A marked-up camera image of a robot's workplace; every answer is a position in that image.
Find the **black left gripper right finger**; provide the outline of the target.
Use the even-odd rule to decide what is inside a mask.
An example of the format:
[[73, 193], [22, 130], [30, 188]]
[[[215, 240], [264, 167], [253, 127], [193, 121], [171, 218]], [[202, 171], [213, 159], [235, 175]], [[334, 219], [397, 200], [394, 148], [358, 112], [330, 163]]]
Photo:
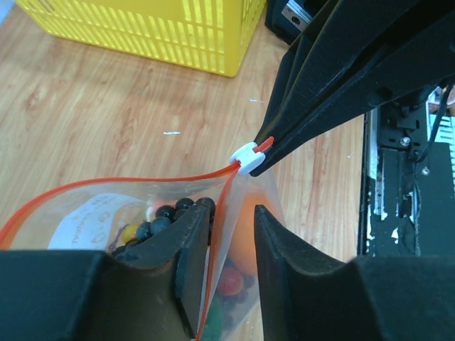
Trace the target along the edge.
[[266, 340], [453, 340], [454, 259], [330, 257], [255, 208]]

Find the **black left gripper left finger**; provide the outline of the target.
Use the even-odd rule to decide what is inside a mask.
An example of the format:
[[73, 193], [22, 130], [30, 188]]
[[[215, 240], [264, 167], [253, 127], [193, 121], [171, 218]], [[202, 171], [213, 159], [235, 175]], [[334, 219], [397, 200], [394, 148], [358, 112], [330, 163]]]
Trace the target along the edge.
[[210, 209], [193, 205], [117, 256], [3, 251], [1, 339], [193, 339], [209, 225]]

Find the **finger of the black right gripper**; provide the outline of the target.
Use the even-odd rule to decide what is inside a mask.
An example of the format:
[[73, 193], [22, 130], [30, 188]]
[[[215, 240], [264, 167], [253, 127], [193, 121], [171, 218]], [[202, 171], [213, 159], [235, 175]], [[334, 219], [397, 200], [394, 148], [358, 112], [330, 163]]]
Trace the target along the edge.
[[327, 1], [279, 66], [257, 142], [306, 142], [353, 117], [348, 89], [390, 51], [390, 29], [416, 1]]
[[[364, 114], [397, 99], [413, 104], [454, 76], [454, 2], [416, 3], [390, 29], [391, 51], [348, 89], [348, 108]], [[274, 140], [252, 175], [262, 174], [306, 142]]]

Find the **red cherry tomato sprig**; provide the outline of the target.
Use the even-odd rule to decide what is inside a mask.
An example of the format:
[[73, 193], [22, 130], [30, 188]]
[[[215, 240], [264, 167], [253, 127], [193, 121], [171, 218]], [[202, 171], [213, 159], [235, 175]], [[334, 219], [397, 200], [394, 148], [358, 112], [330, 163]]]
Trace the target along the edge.
[[245, 301], [255, 284], [255, 276], [244, 274], [234, 266], [227, 266], [221, 272], [215, 292], [221, 297]]

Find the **black grape bunch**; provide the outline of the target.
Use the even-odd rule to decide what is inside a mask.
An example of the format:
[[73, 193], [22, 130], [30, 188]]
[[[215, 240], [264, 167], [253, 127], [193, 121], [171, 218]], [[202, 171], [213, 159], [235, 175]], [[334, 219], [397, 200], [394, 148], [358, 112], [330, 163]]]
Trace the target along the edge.
[[182, 197], [172, 205], [165, 204], [157, 208], [150, 205], [147, 207], [144, 220], [123, 224], [113, 242], [108, 246], [107, 252], [112, 256], [117, 256], [127, 249], [145, 242], [182, 218], [186, 211], [194, 205], [206, 206], [209, 209], [208, 238], [211, 238], [216, 211], [215, 201], [210, 197], [200, 197], [197, 200]]

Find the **orange persimmon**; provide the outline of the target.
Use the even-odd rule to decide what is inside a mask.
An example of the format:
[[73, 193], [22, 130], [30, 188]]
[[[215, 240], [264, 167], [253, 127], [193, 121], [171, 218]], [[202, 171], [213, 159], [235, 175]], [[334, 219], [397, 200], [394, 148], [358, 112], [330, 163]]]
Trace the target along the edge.
[[228, 258], [244, 274], [257, 275], [255, 206], [268, 204], [268, 197], [264, 193], [253, 192], [246, 194], [240, 209], [232, 233]]

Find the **clear zip bag orange zipper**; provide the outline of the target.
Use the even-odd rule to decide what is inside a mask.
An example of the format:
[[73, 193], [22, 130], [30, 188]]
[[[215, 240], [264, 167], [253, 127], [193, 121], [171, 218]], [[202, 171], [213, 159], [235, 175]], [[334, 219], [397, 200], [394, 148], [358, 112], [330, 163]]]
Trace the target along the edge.
[[172, 205], [182, 197], [193, 200], [210, 197], [215, 201], [216, 211], [205, 255], [198, 329], [191, 340], [201, 339], [214, 298], [223, 303], [221, 340], [228, 340], [259, 300], [257, 275], [245, 301], [221, 297], [215, 292], [222, 270], [236, 267], [228, 252], [244, 198], [248, 193], [264, 193], [269, 200], [265, 206], [276, 215], [281, 212], [272, 173], [251, 176], [272, 144], [272, 139], [248, 143], [234, 152], [226, 167], [212, 173], [186, 178], [98, 178], [49, 190], [25, 204], [2, 227], [1, 253], [70, 250], [109, 254], [108, 246], [120, 227], [144, 220], [148, 206]]

